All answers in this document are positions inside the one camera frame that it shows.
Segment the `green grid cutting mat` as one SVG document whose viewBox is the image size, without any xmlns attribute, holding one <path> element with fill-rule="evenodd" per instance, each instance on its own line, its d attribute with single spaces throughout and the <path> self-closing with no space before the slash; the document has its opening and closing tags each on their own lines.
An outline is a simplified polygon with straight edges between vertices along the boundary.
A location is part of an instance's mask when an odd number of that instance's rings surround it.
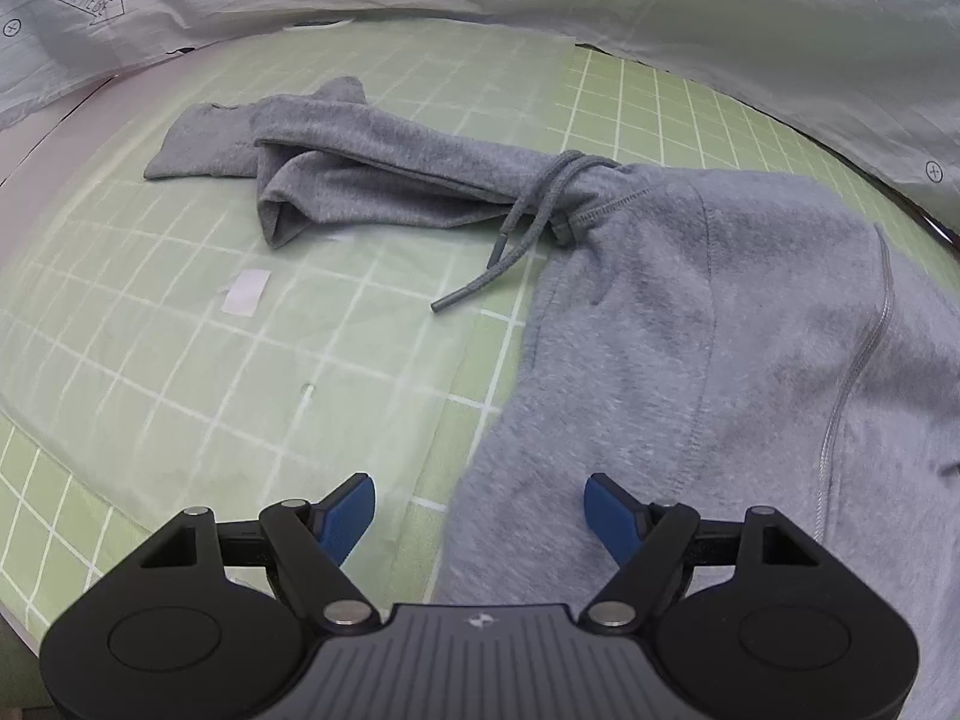
<svg viewBox="0 0 960 720">
<path fill-rule="evenodd" d="M 195 103 L 337 76 L 443 132 L 624 163 L 807 174 L 944 288 L 957 259 L 826 149 L 714 89 L 535 32 L 409 21 L 298 28 L 206 49 L 65 99 L 2 137 L 2 611 L 50 621 L 184 505 L 224 520 L 371 475 L 348 572 L 381 603 L 434 592 L 446 505 L 508 399 L 544 266 L 460 309 L 493 226 L 323 227 L 263 240 L 247 181 L 150 181 Z M 247 268 L 254 317 L 223 314 Z"/>
</svg>

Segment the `grey hooded sweatshirt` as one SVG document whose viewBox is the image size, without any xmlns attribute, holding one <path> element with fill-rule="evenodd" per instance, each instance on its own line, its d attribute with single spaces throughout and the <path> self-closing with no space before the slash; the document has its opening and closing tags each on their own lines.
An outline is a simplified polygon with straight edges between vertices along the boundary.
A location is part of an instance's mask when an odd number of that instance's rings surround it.
<svg viewBox="0 0 960 720">
<path fill-rule="evenodd" d="M 477 288 L 551 232 L 517 380 L 460 478 L 436 596 L 584 606 L 590 473 L 707 517 L 773 505 L 911 624 L 905 712 L 958 712 L 958 307 L 807 177 L 454 137 L 353 78 L 202 104 L 145 171 L 247 177 L 263 237 L 496 221 Z"/>
</svg>

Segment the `white paper label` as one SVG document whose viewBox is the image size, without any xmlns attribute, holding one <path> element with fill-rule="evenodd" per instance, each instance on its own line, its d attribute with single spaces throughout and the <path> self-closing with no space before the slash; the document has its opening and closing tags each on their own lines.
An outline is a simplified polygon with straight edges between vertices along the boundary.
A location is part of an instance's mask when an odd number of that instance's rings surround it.
<svg viewBox="0 0 960 720">
<path fill-rule="evenodd" d="M 243 319 L 254 317 L 271 276 L 272 271 L 263 268 L 240 271 L 231 283 L 220 289 L 221 312 Z"/>
</svg>

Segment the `white carrot print storage bag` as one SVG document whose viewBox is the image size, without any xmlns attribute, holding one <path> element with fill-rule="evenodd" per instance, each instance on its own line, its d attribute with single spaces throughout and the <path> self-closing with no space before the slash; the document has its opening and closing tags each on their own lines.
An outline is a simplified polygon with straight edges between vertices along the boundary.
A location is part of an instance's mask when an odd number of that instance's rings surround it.
<svg viewBox="0 0 960 720">
<path fill-rule="evenodd" d="M 2 119 L 299 18 L 429 13 L 558 31 L 692 76 L 958 220 L 958 0 L 2 0 Z"/>
</svg>

